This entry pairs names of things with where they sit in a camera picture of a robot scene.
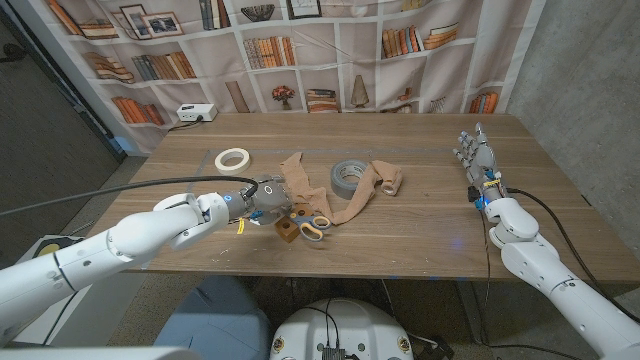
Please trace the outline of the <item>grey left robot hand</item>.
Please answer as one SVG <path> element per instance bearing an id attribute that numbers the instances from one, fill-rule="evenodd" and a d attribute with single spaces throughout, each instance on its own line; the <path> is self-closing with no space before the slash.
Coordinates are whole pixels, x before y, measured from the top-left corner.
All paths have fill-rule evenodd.
<path id="1" fill-rule="evenodd" d="M 279 221 L 293 207 L 281 176 L 260 175 L 258 187 L 248 185 L 239 191 L 223 195 L 229 220 L 248 219 L 255 225 L 269 225 Z"/>

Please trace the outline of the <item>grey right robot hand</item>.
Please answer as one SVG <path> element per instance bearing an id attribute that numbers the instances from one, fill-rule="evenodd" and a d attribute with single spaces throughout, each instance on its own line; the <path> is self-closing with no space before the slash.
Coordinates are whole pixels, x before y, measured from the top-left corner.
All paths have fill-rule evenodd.
<path id="1" fill-rule="evenodd" d="M 453 154 L 466 171 L 470 183 L 470 202 L 482 201 L 481 207 L 507 195 L 499 179 L 499 170 L 494 151 L 488 142 L 487 133 L 481 122 L 475 125 L 476 135 L 462 131 L 458 137 L 460 148 Z"/>

